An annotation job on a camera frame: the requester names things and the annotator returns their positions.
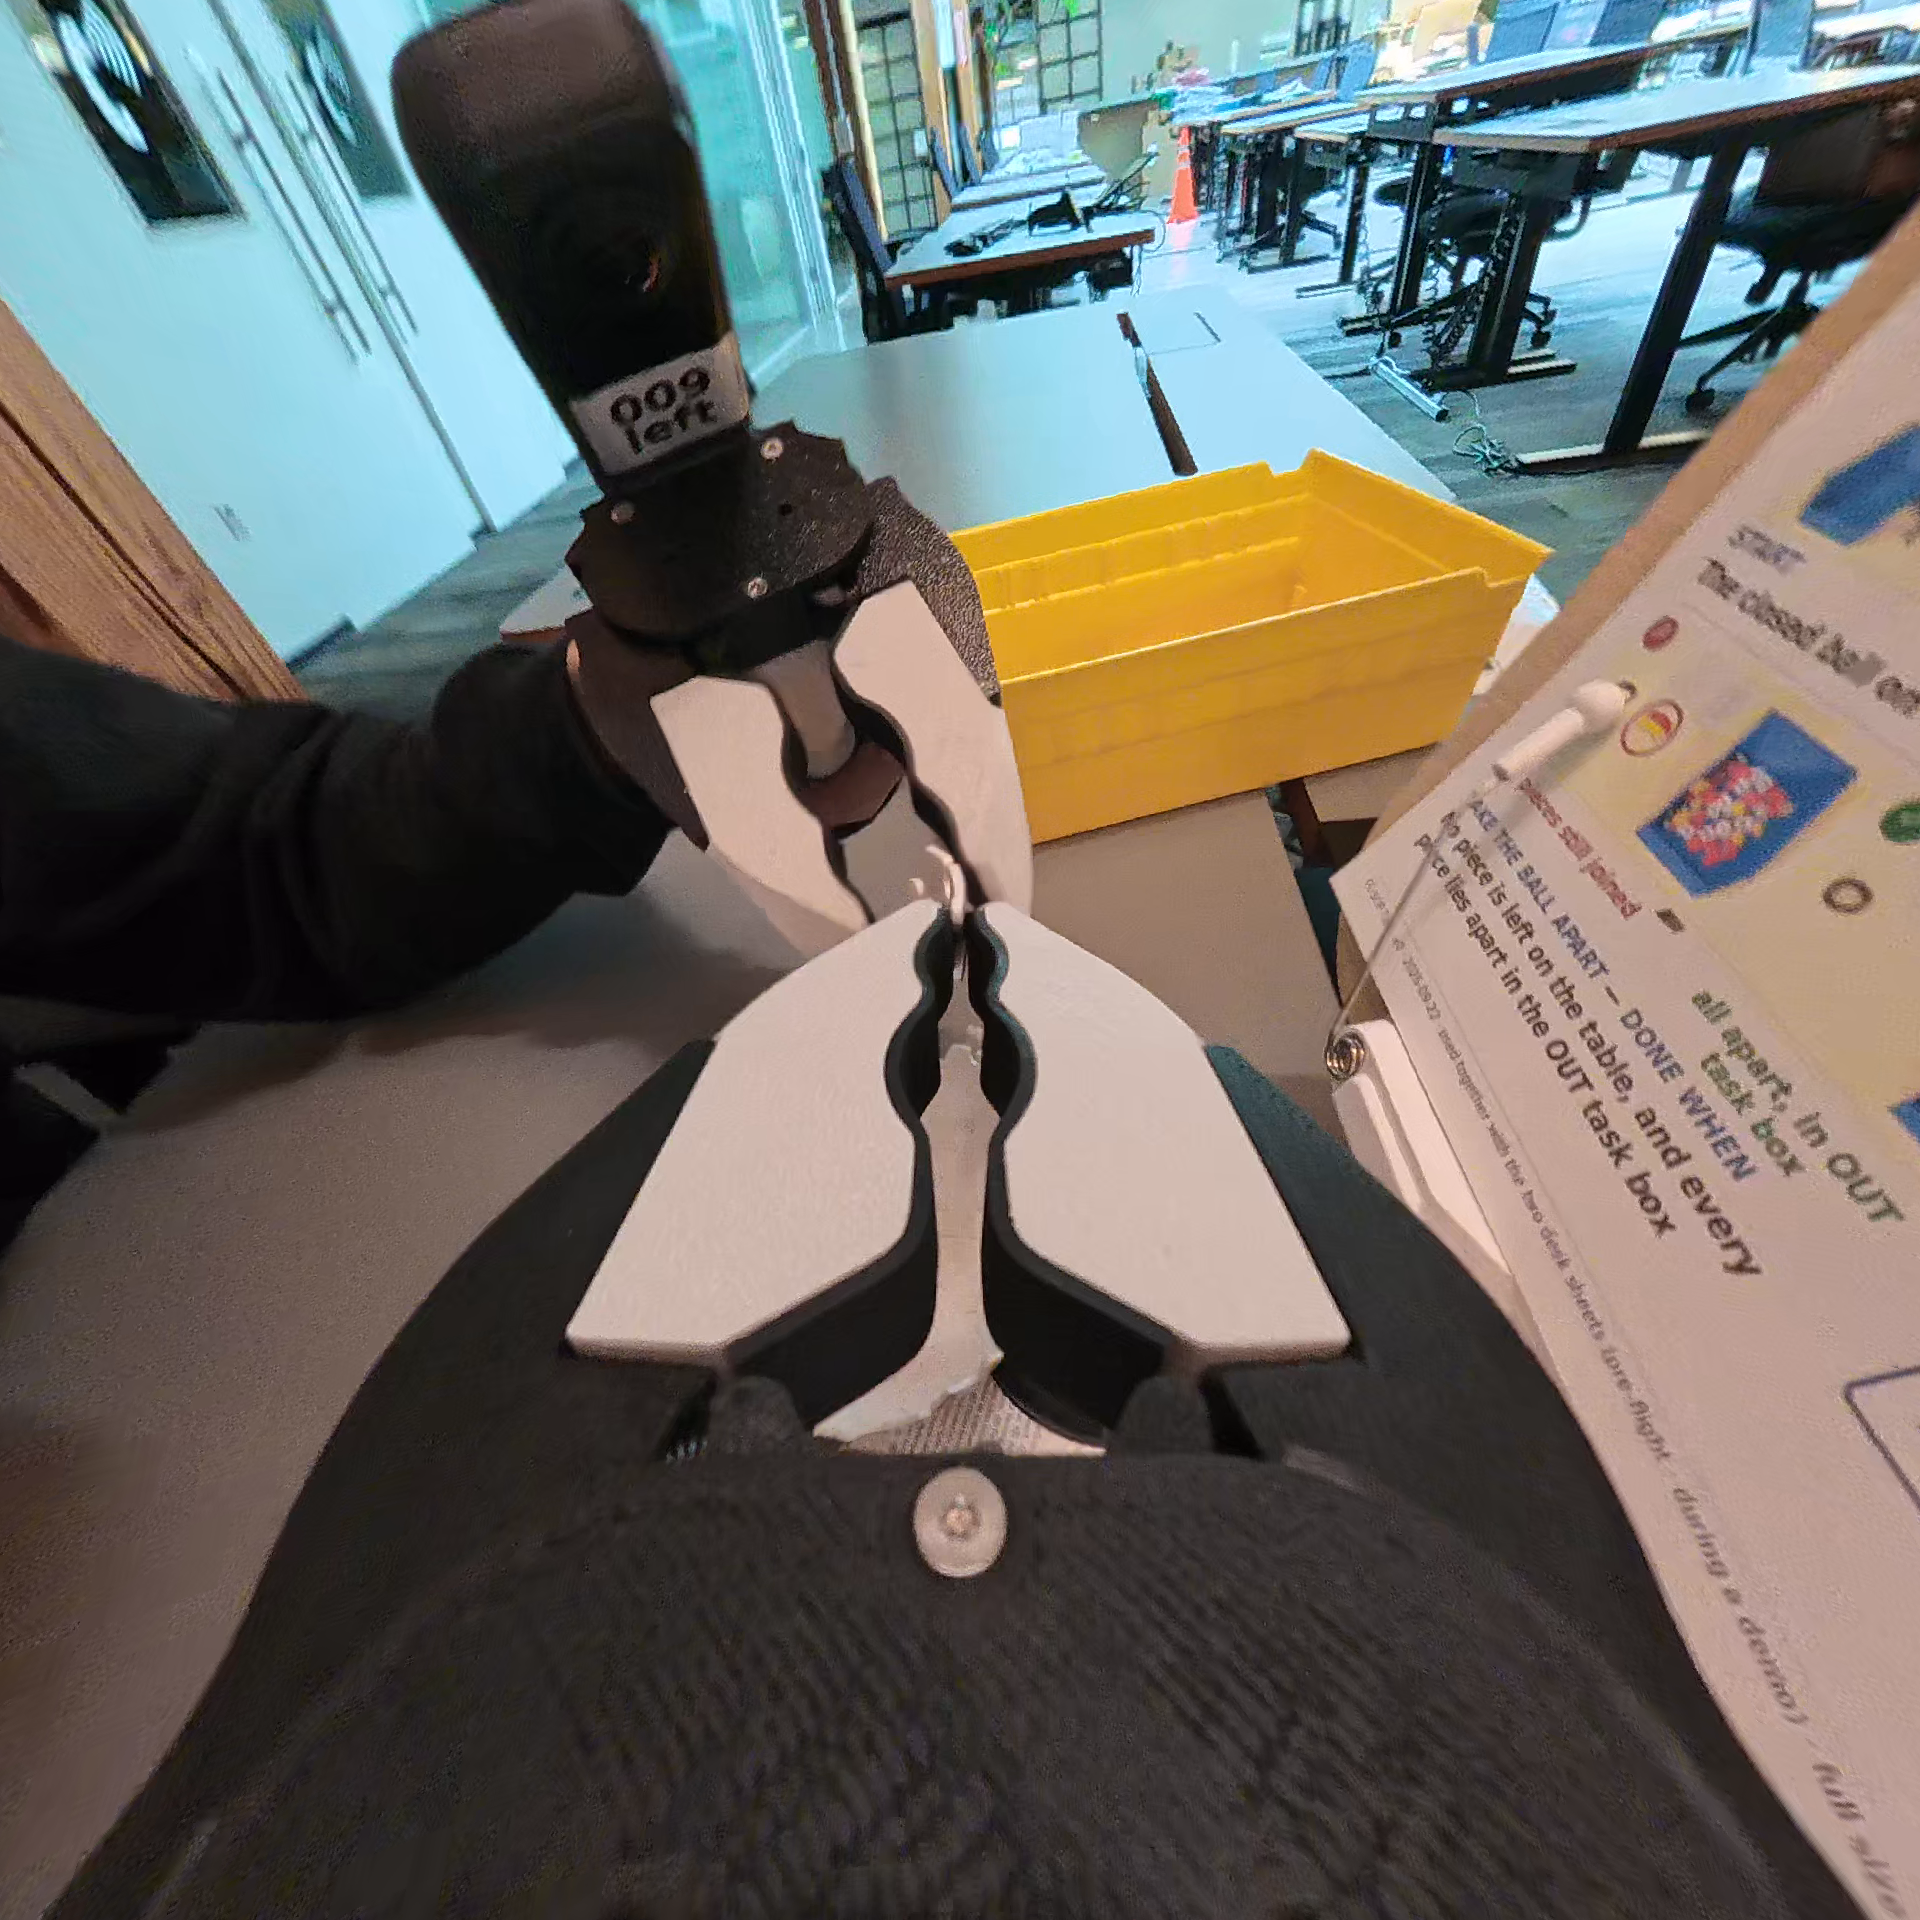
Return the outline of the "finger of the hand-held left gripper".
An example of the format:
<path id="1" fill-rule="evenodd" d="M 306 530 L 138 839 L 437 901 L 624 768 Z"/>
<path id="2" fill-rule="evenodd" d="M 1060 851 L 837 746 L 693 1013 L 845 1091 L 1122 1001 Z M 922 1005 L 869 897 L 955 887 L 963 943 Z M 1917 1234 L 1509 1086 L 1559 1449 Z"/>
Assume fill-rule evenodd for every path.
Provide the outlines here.
<path id="1" fill-rule="evenodd" d="M 753 679 L 695 676 L 652 697 L 702 846 L 797 952 L 826 952 L 872 924 L 830 832 L 789 763 L 777 694 Z"/>
<path id="2" fill-rule="evenodd" d="M 927 847 L 967 882 L 971 905 L 1030 912 L 1035 839 L 1011 723 L 920 588 L 867 598 L 830 649 L 837 683 L 891 738 L 902 806 Z"/>

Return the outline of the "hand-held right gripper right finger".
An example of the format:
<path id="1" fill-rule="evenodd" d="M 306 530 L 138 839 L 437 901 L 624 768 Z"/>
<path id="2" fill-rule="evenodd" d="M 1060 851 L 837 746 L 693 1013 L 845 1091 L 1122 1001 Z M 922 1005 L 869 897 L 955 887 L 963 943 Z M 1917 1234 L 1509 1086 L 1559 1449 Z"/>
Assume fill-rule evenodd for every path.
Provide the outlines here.
<path id="1" fill-rule="evenodd" d="M 1198 1031 L 1004 901 L 967 935 L 1003 1390 L 1042 1424 L 1117 1424 L 1146 1379 L 1342 1355 L 1348 1320 Z"/>

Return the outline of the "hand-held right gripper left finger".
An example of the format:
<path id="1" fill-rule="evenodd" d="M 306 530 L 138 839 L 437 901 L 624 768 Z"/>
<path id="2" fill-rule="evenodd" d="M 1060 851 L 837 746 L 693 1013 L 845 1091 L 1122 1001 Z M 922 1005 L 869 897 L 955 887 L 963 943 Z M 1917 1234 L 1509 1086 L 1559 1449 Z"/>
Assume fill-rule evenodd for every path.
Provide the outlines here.
<path id="1" fill-rule="evenodd" d="M 696 1052 L 566 1326 L 577 1353 L 775 1379 L 806 1424 L 918 1355 L 941 1267 L 924 1114 L 955 958 L 948 905 L 912 901 Z"/>

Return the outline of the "single white puzzle piece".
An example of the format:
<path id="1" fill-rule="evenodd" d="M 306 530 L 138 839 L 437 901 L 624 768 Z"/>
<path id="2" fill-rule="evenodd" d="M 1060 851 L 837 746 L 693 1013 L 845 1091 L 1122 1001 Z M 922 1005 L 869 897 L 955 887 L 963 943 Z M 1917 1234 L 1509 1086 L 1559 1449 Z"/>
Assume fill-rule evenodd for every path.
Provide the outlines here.
<path id="1" fill-rule="evenodd" d="M 977 1071 L 982 1066 L 987 1042 L 984 1021 L 973 1001 L 969 925 L 973 912 L 971 882 L 959 856 L 931 836 L 922 847 L 916 887 L 936 900 L 953 934 L 948 995 L 938 1020 L 941 1058 L 961 1053 L 964 1066 Z"/>

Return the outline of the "joined white puzzle ball section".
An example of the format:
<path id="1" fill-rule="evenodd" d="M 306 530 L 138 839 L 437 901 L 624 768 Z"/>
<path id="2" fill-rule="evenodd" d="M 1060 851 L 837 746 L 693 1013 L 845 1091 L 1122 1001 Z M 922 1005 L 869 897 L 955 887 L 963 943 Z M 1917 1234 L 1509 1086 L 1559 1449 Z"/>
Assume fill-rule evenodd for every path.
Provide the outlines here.
<path id="1" fill-rule="evenodd" d="M 861 1444 L 922 1422 L 948 1397 L 975 1387 L 998 1359 L 982 1303 L 980 1250 L 997 1107 L 982 1091 L 982 1028 L 944 1028 L 941 1083 L 922 1125 L 931 1151 L 934 1219 L 934 1312 L 916 1353 L 888 1379 L 823 1417 L 814 1436 Z"/>

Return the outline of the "person's left forearm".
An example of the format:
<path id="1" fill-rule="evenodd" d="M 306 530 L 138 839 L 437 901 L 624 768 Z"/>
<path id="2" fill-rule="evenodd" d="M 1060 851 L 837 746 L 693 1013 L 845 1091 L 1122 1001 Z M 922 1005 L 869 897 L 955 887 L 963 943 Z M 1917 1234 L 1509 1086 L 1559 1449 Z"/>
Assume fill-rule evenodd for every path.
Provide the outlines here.
<path id="1" fill-rule="evenodd" d="M 538 643 L 479 652 L 396 722 L 5 637 L 8 998 L 180 1023 L 378 1011 L 566 900 L 628 894 L 669 833 Z"/>

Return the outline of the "yellow plastic bin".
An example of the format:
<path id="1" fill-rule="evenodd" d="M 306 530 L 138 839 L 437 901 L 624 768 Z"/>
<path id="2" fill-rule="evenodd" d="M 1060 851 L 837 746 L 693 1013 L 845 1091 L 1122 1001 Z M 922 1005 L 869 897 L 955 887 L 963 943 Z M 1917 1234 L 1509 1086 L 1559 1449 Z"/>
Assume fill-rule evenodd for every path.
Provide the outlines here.
<path id="1" fill-rule="evenodd" d="M 1324 449 L 955 543 L 1037 844 L 1441 742 L 1551 553 Z"/>

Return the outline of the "black office chair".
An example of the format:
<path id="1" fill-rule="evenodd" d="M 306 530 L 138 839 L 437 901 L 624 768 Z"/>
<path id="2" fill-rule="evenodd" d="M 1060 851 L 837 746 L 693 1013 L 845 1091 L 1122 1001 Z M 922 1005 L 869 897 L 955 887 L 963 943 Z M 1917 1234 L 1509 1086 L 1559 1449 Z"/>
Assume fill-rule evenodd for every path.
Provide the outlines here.
<path id="1" fill-rule="evenodd" d="M 1844 153 L 1838 123 L 1772 147 L 1759 181 L 1743 188 L 1722 222 L 1719 245 L 1748 253 L 1759 275 L 1743 299 L 1747 318 L 1699 329 L 1681 348 L 1728 341 L 1692 382 L 1685 411 L 1707 417 L 1719 378 L 1734 368 L 1778 359 L 1819 316 L 1812 286 L 1864 262 L 1917 199 L 1917 132 L 1882 137 L 1867 128 L 1867 145 Z"/>
<path id="2" fill-rule="evenodd" d="M 859 313 L 864 340 L 885 343 L 943 331 L 955 313 L 948 295 L 893 286 L 895 250 L 885 239 L 875 204 L 853 155 L 837 155 L 823 171 L 823 188 L 854 262 Z"/>

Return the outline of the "white door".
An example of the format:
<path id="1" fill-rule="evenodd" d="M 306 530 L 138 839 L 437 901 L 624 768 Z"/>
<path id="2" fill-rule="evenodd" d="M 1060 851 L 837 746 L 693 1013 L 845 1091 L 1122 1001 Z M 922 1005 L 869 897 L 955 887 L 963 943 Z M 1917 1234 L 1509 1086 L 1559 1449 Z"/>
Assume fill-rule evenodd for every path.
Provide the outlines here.
<path id="1" fill-rule="evenodd" d="M 466 560 L 575 451 L 403 152 L 390 67 L 433 3 L 331 3 L 403 199 L 355 189 L 271 3 L 127 5 L 240 213 L 151 225 L 5 3 L 5 305 L 296 660 Z"/>

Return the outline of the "printed instruction sheet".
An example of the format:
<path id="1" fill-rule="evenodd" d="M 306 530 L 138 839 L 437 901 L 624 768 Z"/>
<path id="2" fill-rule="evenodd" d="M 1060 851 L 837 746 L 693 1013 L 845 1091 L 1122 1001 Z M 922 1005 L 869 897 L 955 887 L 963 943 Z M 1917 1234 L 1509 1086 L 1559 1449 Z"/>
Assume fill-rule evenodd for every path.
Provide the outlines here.
<path id="1" fill-rule="evenodd" d="M 1381 995 L 1668 1617 L 1811 1844 L 1812 1916 L 1917 1916 L 1918 995 L 1777 1020 L 1463 809 Z"/>

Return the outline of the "instruction sheet on board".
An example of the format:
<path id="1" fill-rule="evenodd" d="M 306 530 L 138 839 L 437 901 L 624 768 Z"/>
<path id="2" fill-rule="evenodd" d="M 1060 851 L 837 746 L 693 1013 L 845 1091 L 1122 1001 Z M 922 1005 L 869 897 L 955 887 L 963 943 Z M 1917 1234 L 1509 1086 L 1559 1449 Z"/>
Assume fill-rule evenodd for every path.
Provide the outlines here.
<path id="1" fill-rule="evenodd" d="M 1490 779 L 1496 748 L 1619 682 L 1609 722 L 1493 779 L 1483 823 L 1541 817 L 1600 905 L 1658 925 L 1778 1021 L 1917 1046 L 1918 236 L 1911 211 L 1720 423 L 1493 692 L 1417 769 L 1338 880 L 1338 1023 L 1381 1011 L 1387 905 L 1431 882 L 1409 815 Z"/>

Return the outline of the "dark wall poster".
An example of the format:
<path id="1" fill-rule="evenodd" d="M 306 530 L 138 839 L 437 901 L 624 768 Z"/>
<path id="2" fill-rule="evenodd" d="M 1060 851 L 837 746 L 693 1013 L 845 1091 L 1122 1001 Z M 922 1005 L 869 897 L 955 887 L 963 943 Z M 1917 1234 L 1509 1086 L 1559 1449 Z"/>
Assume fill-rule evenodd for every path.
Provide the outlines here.
<path id="1" fill-rule="evenodd" d="M 36 57 L 151 228 L 237 220 L 228 178 L 123 1 L 31 1 Z"/>
<path id="2" fill-rule="evenodd" d="M 303 95 L 362 199 L 405 199 L 413 188 L 329 1 L 271 1 Z"/>

